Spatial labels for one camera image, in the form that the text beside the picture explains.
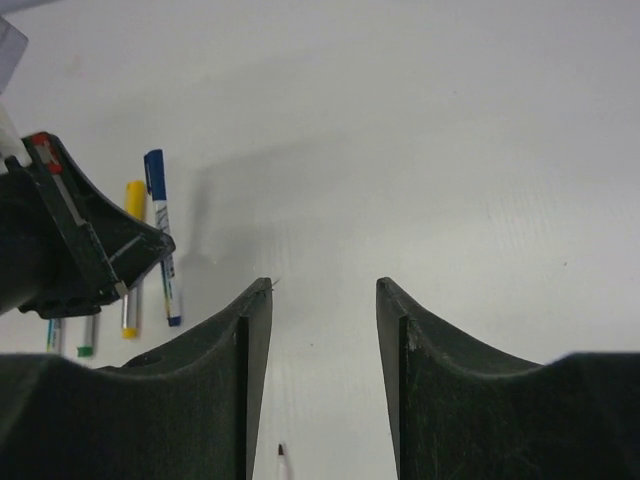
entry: white surface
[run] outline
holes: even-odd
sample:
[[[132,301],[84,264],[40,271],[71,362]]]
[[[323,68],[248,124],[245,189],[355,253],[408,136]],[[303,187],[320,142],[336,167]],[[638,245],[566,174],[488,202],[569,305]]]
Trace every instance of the white surface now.
[[[527,359],[639,348],[639,8],[66,0],[11,17],[4,101],[116,201],[165,149],[187,326],[280,280],[255,479],[285,441],[298,479],[386,480],[376,278]],[[144,308],[133,343],[106,309],[94,366],[180,332],[159,271]],[[44,350],[1,320],[2,350]]]

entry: green marker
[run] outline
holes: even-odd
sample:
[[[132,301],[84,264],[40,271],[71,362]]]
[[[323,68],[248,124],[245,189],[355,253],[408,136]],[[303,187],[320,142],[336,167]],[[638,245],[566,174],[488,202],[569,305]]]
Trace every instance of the green marker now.
[[[93,357],[93,346],[96,338],[98,315],[91,315],[84,321],[84,343],[78,347],[78,358]]]

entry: blue marker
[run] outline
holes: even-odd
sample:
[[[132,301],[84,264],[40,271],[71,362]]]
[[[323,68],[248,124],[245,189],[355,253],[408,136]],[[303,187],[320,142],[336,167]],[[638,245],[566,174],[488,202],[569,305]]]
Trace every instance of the blue marker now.
[[[169,230],[169,211],[167,210],[167,186],[164,180],[164,159],[162,150],[151,150],[144,156],[144,171],[147,177],[147,191],[151,194],[156,211],[156,228],[171,235]],[[180,301],[176,287],[176,272],[173,256],[169,255],[160,264],[162,284],[164,286],[164,306],[170,327],[182,323]]]
[[[62,355],[62,319],[52,318],[49,320],[47,330],[47,352]]]

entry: black plastic bracket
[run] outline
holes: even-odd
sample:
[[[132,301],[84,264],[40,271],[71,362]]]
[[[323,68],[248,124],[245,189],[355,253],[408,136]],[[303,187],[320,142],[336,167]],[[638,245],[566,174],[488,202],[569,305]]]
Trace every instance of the black plastic bracket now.
[[[640,355],[548,366],[486,345],[377,285],[399,480],[640,478]]]
[[[6,159],[1,182],[0,212],[22,224],[11,221],[0,238],[0,265],[11,267],[0,271],[0,311],[18,301],[21,312],[42,318],[98,313],[169,255],[173,240],[102,195],[56,136],[41,132],[23,143],[32,164]],[[20,237],[26,241],[13,241]],[[41,258],[38,275],[21,271],[16,257]],[[14,295],[15,276],[24,287]]]
[[[0,357],[0,478],[253,475],[271,281],[121,368]]]

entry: marker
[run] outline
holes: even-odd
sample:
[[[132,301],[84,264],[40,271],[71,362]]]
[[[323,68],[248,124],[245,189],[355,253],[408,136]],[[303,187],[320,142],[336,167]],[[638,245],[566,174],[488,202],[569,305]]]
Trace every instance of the marker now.
[[[144,182],[137,180],[127,183],[124,209],[136,220],[144,222],[147,213],[147,188]],[[142,289],[136,287],[122,297],[122,338],[138,336],[142,306]]]
[[[89,315],[84,319],[84,341],[78,347],[78,358],[93,357],[93,348],[96,339],[96,324],[98,315]]]
[[[52,318],[49,320],[49,330],[47,331],[47,352],[62,355],[61,318]]]
[[[289,480],[289,465],[284,454],[284,445],[278,444],[278,480]]]
[[[147,190],[153,199],[156,211],[156,228],[171,235],[169,230],[169,211],[167,210],[167,186],[164,178],[164,159],[162,150],[151,150],[144,156],[144,171],[147,176]],[[169,255],[161,264],[162,284],[164,286],[164,306],[170,327],[177,327],[182,322],[178,289],[176,287],[176,272],[173,266],[173,256]]]

